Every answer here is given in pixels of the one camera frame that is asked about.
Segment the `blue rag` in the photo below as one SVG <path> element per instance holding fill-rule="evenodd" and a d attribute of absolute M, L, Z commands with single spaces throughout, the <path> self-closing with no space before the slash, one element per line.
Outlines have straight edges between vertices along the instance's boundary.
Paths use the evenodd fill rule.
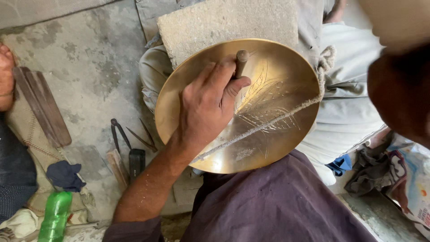
<path fill-rule="evenodd" d="M 352 170 L 351 159 L 348 154 L 337 157 L 335 161 L 326 165 L 330 170 L 335 172 L 335 176 L 340 177 L 345 171 Z"/>
<path fill-rule="evenodd" d="M 80 192 L 81 188 L 86 185 L 76 175 L 81 167 L 81 164 L 71 165 L 67 161 L 59 161 L 48 166 L 46 176 L 55 186 L 64 188 L 66 192 Z"/>

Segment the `green plastic bottle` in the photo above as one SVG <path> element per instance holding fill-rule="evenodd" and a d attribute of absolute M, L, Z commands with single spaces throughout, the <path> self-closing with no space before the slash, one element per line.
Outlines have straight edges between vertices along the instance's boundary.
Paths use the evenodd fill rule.
<path fill-rule="evenodd" d="M 72 203 L 71 192 L 53 192 L 48 197 L 45 207 L 45 219 L 42 222 L 38 242 L 62 242 L 66 228 L 68 211 Z"/>

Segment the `shiny metal surface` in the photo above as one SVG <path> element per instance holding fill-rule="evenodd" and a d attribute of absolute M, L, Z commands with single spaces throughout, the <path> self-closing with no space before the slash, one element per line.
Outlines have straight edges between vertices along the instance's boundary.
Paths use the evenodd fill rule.
<path fill-rule="evenodd" d="M 243 75 L 250 77 L 252 84 L 238 94 L 235 116 L 202 153 L 319 94 L 318 80 L 312 67 L 294 50 L 261 39 L 218 43 L 184 61 L 164 84 L 155 109 L 157 131 L 164 143 L 168 142 L 178 126 L 178 93 L 208 62 L 216 62 L 241 49 L 250 53 Z M 234 173 L 271 164 L 287 155 L 303 140 L 312 127 L 318 107 L 317 103 L 302 109 L 190 166 L 213 173 Z"/>

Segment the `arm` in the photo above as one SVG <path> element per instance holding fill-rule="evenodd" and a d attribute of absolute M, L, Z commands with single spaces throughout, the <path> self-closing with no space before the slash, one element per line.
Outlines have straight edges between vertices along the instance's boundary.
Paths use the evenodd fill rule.
<path fill-rule="evenodd" d="M 114 223 L 146 221 L 157 217 L 173 183 L 207 144 L 232 119 L 234 100 L 247 77 L 231 80 L 235 57 L 209 63 L 199 76 L 179 94 L 179 126 L 166 148 L 160 152 L 124 192 L 114 214 Z"/>

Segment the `dark fabric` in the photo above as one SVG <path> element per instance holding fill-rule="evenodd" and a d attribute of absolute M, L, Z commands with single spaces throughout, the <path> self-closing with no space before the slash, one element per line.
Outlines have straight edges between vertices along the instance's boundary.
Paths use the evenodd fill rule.
<path fill-rule="evenodd" d="M 46 176 L 55 186 L 62 187 L 66 192 L 80 192 L 81 188 L 86 185 L 77 175 L 81 167 L 81 164 L 71 165 L 67 161 L 59 161 L 48 166 Z"/>
<path fill-rule="evenodd" d="M 161 219 L 156 217 L 145 222 L 115 223 L 104 233 L 102 242 L 151 241 L 164 242 L 161 235 Z"/>
<path fill-rule="evenodd" d="M 371 156 L 371 152 L 366 149 L 358 151 L 357 163 L 353 167 L 358 172 L 345 186 L 351 195 L 361 196 L 372 191 L 375 181 L 390 170 L 391 161 L 387 155 Z"/>
<path fill-rule="evenodd" d="M 181 241 L 376 241 L 322 183 L 307 157 L 293 150 L 263 168 L 204 175 L 193 218 Z M 146 222 L 127 223 L 133 235 L 107 230 L 104 242 L 153 242 Z"/>
<path fill-rule="evenodd" d="M 337 157 L 335 161 L 326 165 L 330 170 L 335 172 L 335 176 L 341 177 L 345 171 L 352 170 L 351 159 L 348 154 Z"/>
<path fill-rule="evenodd" d="M 8 220 L 37 191 L 36 167 L 0 114 L 0 223 Z"/>

